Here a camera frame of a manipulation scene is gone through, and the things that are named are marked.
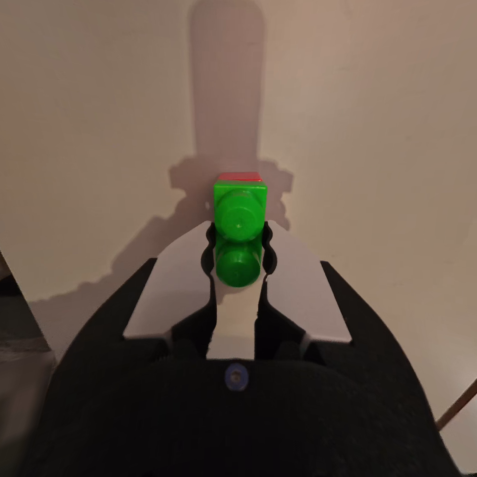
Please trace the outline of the green toy block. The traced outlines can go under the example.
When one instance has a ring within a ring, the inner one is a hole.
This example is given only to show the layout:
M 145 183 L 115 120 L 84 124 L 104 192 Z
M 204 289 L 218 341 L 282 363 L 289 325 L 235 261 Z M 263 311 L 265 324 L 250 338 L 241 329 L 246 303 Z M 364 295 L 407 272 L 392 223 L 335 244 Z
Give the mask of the green toy block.
M 213 185 L 216 274 L 229 287 L 247 287 L 260 275 L 267 194 L 264 181 Z

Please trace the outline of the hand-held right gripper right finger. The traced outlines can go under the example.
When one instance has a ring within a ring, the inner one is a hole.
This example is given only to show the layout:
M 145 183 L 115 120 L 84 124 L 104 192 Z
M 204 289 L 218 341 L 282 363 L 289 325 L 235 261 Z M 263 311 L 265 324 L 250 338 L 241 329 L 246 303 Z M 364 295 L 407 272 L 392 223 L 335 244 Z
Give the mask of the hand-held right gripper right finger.
M 351 344 L 319 257 L 273 220 L 265 223 L 262 246 L 255 359 L 271 360 L 283 342 L 294 343 L 300 357 L 318 354 L 309 351 L 315 343 Z

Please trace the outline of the red toy block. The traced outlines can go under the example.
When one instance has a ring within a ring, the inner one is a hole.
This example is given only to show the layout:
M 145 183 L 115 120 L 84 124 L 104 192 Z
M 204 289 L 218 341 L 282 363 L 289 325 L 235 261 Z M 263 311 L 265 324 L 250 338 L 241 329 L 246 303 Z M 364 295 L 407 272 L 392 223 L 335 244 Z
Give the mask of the red toy block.
M 262 182 L 258 172 L 225 172 L 218 176 L 217 182 L 219 181 L 244 181 L 244 182 Z

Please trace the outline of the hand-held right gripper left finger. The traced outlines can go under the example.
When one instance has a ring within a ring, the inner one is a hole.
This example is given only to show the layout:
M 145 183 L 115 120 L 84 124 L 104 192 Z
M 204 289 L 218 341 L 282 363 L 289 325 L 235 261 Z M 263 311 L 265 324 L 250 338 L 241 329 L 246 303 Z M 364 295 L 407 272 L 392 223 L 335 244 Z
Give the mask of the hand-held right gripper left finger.
M 217 325 L 215 242 L 214 224 L 206 220 L 159 253 L 124 329 L 125 339 L 161 339 L 170 349 L 190 340 L 206 358 Z

